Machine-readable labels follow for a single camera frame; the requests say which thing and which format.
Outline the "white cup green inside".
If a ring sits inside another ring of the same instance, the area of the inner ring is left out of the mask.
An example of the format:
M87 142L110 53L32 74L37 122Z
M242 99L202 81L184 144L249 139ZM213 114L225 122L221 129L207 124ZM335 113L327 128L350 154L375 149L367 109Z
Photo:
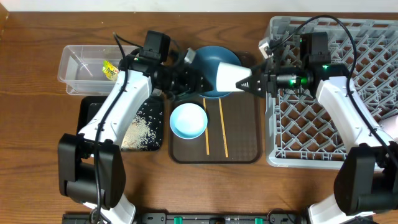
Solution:
M236 83L252 75L250 68L220 62L216 74L216 91L238 92Z

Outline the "light blue bowl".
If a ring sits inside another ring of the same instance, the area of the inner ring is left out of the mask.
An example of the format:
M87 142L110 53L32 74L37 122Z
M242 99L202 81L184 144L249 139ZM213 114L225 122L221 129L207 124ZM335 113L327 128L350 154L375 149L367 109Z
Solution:
M177 106L170 115L172 132L182 139L195 139L205 132L208 117L198 104L184 103Z

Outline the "rice grains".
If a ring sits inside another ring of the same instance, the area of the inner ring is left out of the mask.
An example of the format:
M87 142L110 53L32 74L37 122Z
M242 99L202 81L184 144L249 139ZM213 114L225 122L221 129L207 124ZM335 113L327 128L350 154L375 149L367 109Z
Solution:
M144 103L122 141L122 151L157 151L163 141L164 107Z

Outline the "yellow green snack wrapper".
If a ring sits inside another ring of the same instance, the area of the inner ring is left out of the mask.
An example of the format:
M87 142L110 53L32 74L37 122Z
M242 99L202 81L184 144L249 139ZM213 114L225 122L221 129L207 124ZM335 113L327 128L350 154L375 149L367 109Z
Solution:
M102 72L108 80L116 81L118 79L119 69L108 60L103 62Z

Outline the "white cup pink inside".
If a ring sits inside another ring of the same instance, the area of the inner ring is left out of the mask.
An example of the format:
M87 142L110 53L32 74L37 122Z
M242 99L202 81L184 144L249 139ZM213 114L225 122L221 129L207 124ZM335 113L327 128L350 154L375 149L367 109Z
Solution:
M395 142L398 141L398 115L380 120L379 125Z

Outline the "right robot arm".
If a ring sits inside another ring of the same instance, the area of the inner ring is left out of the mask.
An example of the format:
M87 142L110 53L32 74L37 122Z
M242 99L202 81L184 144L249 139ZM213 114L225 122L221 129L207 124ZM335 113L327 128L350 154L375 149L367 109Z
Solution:
M274 67L236 83L257 96L304 88L326 109L347 156L333 194L309 206L297 223L349 223L397 209L397 143L378 125L343 63L331 63L326 32L300 36L301 68Z

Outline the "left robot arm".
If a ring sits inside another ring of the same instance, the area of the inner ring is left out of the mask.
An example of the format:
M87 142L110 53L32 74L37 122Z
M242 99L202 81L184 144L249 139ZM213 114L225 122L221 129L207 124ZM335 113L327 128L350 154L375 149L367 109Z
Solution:
M193 49L170 50L172 39L150 30L144 45L120 50L118 78L94 117L77 134L58 143L59 191L91 209L85 223L132 223L135 206L124 195L121 156L124 136L139 108L155 89L172 100L211 91L212 84L193 64Z

